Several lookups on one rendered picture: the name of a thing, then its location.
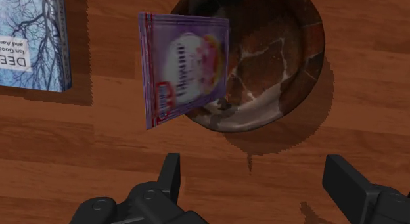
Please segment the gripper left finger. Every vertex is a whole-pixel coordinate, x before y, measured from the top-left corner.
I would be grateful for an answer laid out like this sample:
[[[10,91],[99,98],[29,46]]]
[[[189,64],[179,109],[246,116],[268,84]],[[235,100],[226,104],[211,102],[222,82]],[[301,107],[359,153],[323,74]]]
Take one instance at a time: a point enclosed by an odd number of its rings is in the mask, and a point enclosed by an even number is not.
[[[88,199],[69,224],[209,224],[177,205],[180,184],[180,155],[169,153],[157,181],[135,185],[119,204],[110,197]]]

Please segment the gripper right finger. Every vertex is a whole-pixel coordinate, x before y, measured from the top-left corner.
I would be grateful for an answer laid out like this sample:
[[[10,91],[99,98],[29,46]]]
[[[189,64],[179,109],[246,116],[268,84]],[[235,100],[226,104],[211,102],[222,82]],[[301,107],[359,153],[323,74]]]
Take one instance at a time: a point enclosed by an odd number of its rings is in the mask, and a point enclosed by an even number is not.
[[[322,185],[351,224],[410,224],[410,194],[371,183],[341,155],[327,155]]]

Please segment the purple snack packet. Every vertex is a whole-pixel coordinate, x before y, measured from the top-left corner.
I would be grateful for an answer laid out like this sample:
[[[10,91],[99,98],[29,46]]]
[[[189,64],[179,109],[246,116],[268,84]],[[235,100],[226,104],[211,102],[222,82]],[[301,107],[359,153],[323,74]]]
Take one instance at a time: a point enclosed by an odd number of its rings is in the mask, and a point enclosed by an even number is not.
[[[138,19],[147,129],[225,96],[228,19],[148,12]]]

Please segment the brown cracked-pattern bowl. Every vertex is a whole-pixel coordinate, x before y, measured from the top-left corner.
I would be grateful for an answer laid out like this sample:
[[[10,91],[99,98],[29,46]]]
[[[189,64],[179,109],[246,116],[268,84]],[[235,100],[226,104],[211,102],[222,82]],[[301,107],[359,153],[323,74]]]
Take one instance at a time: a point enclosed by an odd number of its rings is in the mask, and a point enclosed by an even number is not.
[[[294,110],[320,76],[325,33],[311,0],[179,0],[172,12],[230,22],[226,95],[187,114],[203,127],[267,125]]]

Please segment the blue tree-cover book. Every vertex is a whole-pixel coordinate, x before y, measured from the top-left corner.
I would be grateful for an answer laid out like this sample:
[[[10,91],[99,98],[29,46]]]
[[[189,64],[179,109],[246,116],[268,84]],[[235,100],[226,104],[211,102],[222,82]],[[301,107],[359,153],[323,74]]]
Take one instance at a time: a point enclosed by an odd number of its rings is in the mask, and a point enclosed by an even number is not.
[[[72,86],[64,0],[0,0],[0,86]]]

